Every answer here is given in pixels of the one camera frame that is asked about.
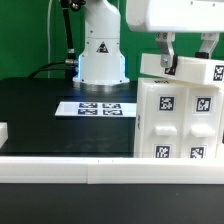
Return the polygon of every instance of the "white box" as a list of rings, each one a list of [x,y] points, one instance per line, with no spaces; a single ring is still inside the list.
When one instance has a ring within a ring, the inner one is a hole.
[[[224,84],[224,61],[178,57],[175,75],[166,74],[161,55],[142,54],[141,73],[203,85]]]
[[[8,139],[7,123],[0,122],[0,148],[4,145]]]
[[[213,86],[186,87],[181,157],[215,158],[223,92]]]
[[[186,88],[165,79],[139,79],[135,157],[179,158]]]

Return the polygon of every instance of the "tag sticker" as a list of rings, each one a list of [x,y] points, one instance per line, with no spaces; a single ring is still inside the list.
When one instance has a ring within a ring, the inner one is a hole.
[[[155,158],[170,158],[171,145],[156,145]]]
[[[95,109],[79,109],[78,115],[97,115],[98,111]]]
[[[213,81],[223,81],[223,76],[224,76],[224,66],[216,65]]]
[[[160,96],[159,111],[174,111],[175,97],[173,96]]]
[[[171,68],[166,68],[165,69],[165,74],[174,76],[176,74],[176,68],[172,68],[172,67]]]
[[[80,108],[97,108],[97,103],[80,103]]]
[[[211,97],[197,97],[196,113],[210,113],[211,104]]]
[[[206,146],[192,147],[191,148],[191,159],[203,159],[205,157]]]
[[[123,116],[122,110],[103,110],[105,116]]]
[[[121,105],[119,103],[103,103],[103,108],[121,109]]]
[[[100,47],[97,50],[98,53],[109,53],[107,46],[104,42],[100,45]]]

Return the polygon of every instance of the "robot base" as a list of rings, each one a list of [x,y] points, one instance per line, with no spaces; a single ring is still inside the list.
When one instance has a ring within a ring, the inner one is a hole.
[[[112,92],[117,90],[125,90],[129,88],[129,79],[125,78],[121,80],[120,83],[108,80],[105,82],[88,82],[81,81],[79,78],[73,78],[73,87],[80,88],[87,91],[95,91],[95,92]]]

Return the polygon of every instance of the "white ledge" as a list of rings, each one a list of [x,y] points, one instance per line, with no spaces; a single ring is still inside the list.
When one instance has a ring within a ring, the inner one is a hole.
[[[0,183],[224,184],[224,161],[0,157]]]

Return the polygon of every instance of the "warning triangle sticker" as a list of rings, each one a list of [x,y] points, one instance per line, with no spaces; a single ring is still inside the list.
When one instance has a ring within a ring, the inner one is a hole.
[[[109,53],[106,44],[103,42],[97,50],[98,53]]]

